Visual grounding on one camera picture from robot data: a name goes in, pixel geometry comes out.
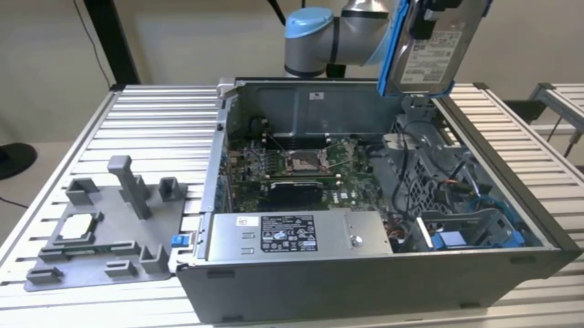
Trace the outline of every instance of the motherboard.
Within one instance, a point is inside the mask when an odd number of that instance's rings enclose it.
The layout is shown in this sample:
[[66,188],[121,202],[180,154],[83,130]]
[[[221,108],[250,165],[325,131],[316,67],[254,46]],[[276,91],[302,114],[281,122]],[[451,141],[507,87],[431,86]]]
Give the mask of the motherboard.
[[237,213],[335,208],[389,211],[367,146],[357,138],[327,138],[301,145],[285,138],[252,140],[230,151],[229,172]]

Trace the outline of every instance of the aluminum extrusion table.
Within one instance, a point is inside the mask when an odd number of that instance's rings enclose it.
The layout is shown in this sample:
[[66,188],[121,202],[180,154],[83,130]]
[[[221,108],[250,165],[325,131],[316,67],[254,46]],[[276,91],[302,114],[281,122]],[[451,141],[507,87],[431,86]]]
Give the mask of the aluminum extrusion table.
[[[584,176],[530,129],[491,90],[457,85],[451,95],[546,208],[584,247]],[[26,327],[202,325],[175,277],[28,293],[27,270],[66,208],[73,177],[117,185],[107,173],[114,154],[130,154],[146,183],[177,176],[189,184],[182,231],[198,227],[216,86],[129,86],[110,92],[63,162],[0,248],[0,323]],[[584,327],[584,257],[552,278],[518,286],[488,309],[262,324],[258,327]]]

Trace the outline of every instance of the warning label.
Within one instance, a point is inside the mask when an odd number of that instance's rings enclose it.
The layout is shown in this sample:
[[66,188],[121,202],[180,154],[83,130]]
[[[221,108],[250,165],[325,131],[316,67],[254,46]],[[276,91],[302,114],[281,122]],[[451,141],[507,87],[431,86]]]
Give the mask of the warning label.
[[262,217],[262,251],[318,251],[312,215]]
[[460,31],[436,31],[429,40],[416,40],[401,83],[440,83],[461,38]]

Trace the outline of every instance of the black cable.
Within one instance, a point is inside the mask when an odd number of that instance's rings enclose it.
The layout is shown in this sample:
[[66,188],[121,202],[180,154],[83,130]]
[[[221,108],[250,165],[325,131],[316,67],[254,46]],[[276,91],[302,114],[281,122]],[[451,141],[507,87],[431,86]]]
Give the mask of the black cable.
[[552,128],[552,130],[550,132],[550,136],[548,136],[547,142],[550,142],[551,138],[554,137],[554,134],[556,133],[558,126],[560,125],[562,121],[563,121],[563,117],[560,116],[560,118],[558,119],[556,125],[554,125],[554,128]]
[[571,144],[568,145],[568,148],[566,149],[566,153],[564,153],[564,157],[566,157],[566,158],[568,158],[570,153],[572,152],[572,148],[574,148],[574,143],[571,143]]
[[453,173],[448,176],[448,180],[456,180],[456,175],[459,174],[460,170],[465,167],[467,162],[460,161],[459,166],[456,166],[456,169],[453,170]]
[[260,170],[262,170],[264,169],[264,163],[262,163],[262,158],[261,158],[260,154],[252,148],[249,149],[249,152],[256,155],[256,158],[258,158]]
[[97,61],[98,61],[99,70],[102,71],[103,78],[105,78],[106,81],[109,82],[109,89],[110,89],[110,87],[111,87],[111,82],[110,82],[110,79],[109,79],[109,75],[106,74],[106,71],[103,70],[102,62],[101,62],[101,60],[99,60],[99,55],[98,55],[98,48],[97,48],[95,41],[94,41],[94,39],[93,39],[93,37],[91,37],[91,34],[90,34],[90,31],[89,31],[89,27],[86,26],[86,22],[83,21],[83,16],[82,16],[82,12],[79,11],[79,6],[77,5],[77,0],[74,0],[74,5],[75,5],[77,14],[78,14],[78,16],[79,16],[79,20],[82,21],[82,25],[83,25],[83,29],[85,29],[85,31],[86,31],[86,35],[89,36],[89,39],[90,39],[91,45],[94,46],[94,54],[95,54],[95,59],[97,59]]
[[2,200],[3,202],[8,203],[8,204],[12,204],[12,205],[20,206],[20,207],[23,207],[23,208],[28,208],[27,205],[23,205],[23,204],[20,204],[20,203],[18,203],[18,202],[14,202],[12,200],[7,200],[7,199],[4,199],[3,197],[0,197],[0,200]]
[[408,157],[409,157],[409,154],[408,154],[408,153],[409,153],[409,150],[408,150],[408,142],[407,142],[407,140],[405,140],[404,133],[405,133],[407,128],[408,128],[412,124],[415,124],[415,123],[429,124],[431,126],[433,126],[433,124],[432,124],[431,122],[428,122],[428,121],[415,120],[415,121],[412,121],[412,122],[408,122],[408,124],[404,125],[404,127],[400,129],[400,132],[399,132],[399,136],[400,136],[401,139],[404,140],[404,160],[403,160],[403,162],[401,162],[401,170],[400,170],[400,175],[399,175],[399,183],[397,183],[397,185],[396,185],[396,188],[393,189],[393,194],[392,194],[392,206],[393,206],[393,208],[396,209],[396,211],[401,214],[401,216],[403,216],[405,219],[409,219],[409,218],[411,218],[411,215],[408,214],[408,208],[407,208],[405,210],[401,210],[401,209],[397,207],[397,201],[396,201],[396,198],[397,198],[397,196],[399,196],[400,187],[401,187],[401,185],[404,184],[405,173],[407,173],[407,171],[408,171]]
[[278,4],[278,1],[277,0],[268,0],[268,3],[270,4],[270,6],[276,12],[276,15],[278,16],[278,19],[281,20],[282,25],[286,26],[286,17],[282,13],[282,8],[281,8],[281,5]]

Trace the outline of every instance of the cable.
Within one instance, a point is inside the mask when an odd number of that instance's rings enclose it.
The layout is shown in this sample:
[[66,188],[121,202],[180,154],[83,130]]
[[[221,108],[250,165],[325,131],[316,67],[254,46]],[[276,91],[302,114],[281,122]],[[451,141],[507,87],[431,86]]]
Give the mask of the cable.
[[277,0],[268,0],[268,3],[270,4],[270,6],[276,12],[276,16],[278,16],[278,19],[281,20],[282,25],[286,26],[286,17],[282,13],[282,8],[281,8],[281,5],[278,5],[278,1]]
[[507,207],[507,205],[500,202],[499,200],[496,200],[495,198],[492,198],[491,196],[482,196],[475,198],[471,203],[468,203],[468,208],[467,211],[468,212],[474,212],[475,211],[475,205],[478,203],[480,203],[482,201],[488,200],[490,202],[494,202],[494,204],[496,204],[499,206],[499,208],[503,209],[503,212],[507,216],[507,218],[511,220],[511,218],[514,217],[514,213],[511,212],[510,208]]
[[86,35],[89,36],[91,45],[94,46],[94,54],[95,54],[95,59],[98,61],[99,70],[102,71],[103,78],[109,82],[109,89],[110,89],[110,87],[111,87],[110,78],[109,78],[109,75],[106,74],[106,71],[103,70],[102,62],[99,60],[99,55],[98,55],[98,48],[97,48],[95,41],[94,41],[94,39],[91,37],[91,34],[90,34],[90,31],[89,31],[89,27],[86,26],[86,22],[83,21],[83,16],[82,16],[82,12],[79,11],[79,6],[77,5],[77,0],[74,0],[74,5],[75,5],[77,14],[79,16],[79,20],[82,21],[82,25],[83,25],[83,29],[86,31]]
[[27,205],[23,205],[23,204],[20,204],[20,203],[18,203],[18,202],[14,202],[12,200],[7,200],[7,199],[4,199],[3,197],[0,197],[0,200],[2,200],[3,202],[8,203],[8,204],[12,204],[12,205],[20,206],[20,207],[23,207],[23,208],[28,208]]
[[258,158],[258,164],[260,164],[260,170],[264,169],[264,163],[262,163],[262,158],[260,156],[260,154],[250,148],[248,149],[250,153],[253,153],[256,155],[256,157]]
[[566,157],[566,158],[568,158],[570,153],[572,152],[572,148],[574,148],[574,143],[571,143],[571,144],[568,145],[568,148],[566,149],[566,153],[564,153],[564,157]]
[[547,142],[550,142],[551,138],[554,137],[554,134],[556,133],[558,126],[560,125],[562,121],[563,121],[563,117],[560,116],[560,118],[558,119],[556,125],[554,125],[554,128],[552,128],[552,130],[550,132],[550,136],[548,136]]
[[399,212],[399,214],[401,214],[401,216],[404,218],[411,218],[411,215],[408,214],[408,208],[405,210],[401,210],[397,207],[397,201],[396,198],[399,196],[399,192],[400,192],[400,187],[404,184],[404,179],[405,179],[405,173],[408,170],[408,157],[409,157],[409,150],[408,150],[408,142],[405,140],[404,134],[405,134],[405,130],[407,128],[415,124],[415,123],[420,123],[420,124],[428,124],[432,127],[435,127],[435,124],[432,124],[429,121],[423,121],[423,120],[413,120],[411,122],[408,122],[408,124],[404,125],[404,127],[400,129],[399,132],[399,136],[401,136],[401,140],[404,140],[404,160],[401,162],[401,170],[400,170],[400,175],[399,175],[399,183],[396,185],[396,188],[393,189],[393,194],[392,194],[392,206],[396,209],[396,211]]

